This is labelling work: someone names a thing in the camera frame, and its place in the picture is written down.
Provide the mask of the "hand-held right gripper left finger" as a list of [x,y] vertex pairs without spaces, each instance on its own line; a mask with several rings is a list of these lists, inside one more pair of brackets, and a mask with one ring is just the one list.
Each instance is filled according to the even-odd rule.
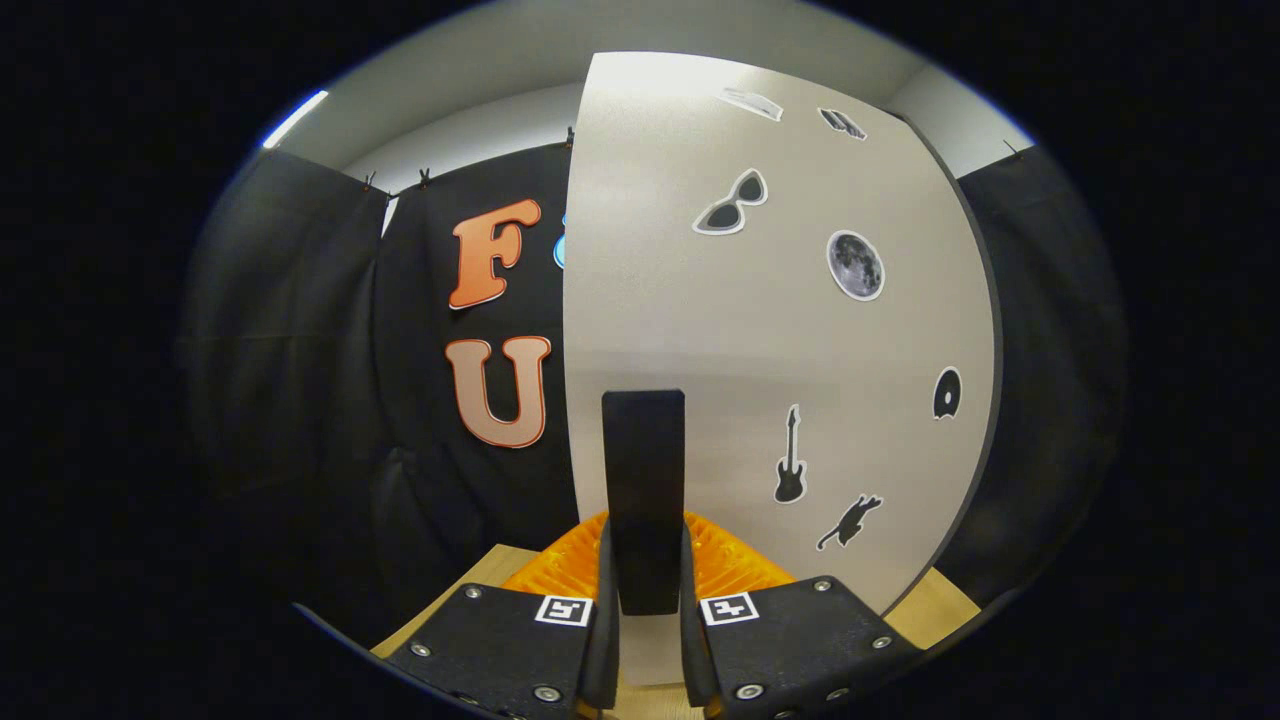
[[502,717],[586,719],[613,708],[620,601],[607,512],[502,585],[461,585],[384,659]]

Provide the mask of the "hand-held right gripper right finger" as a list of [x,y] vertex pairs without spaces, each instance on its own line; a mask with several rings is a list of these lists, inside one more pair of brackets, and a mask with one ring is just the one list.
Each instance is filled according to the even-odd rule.
[[686,512],[680,648],[707,719],[814,719],[879,689],[922,650],[832,575],[795,579]]

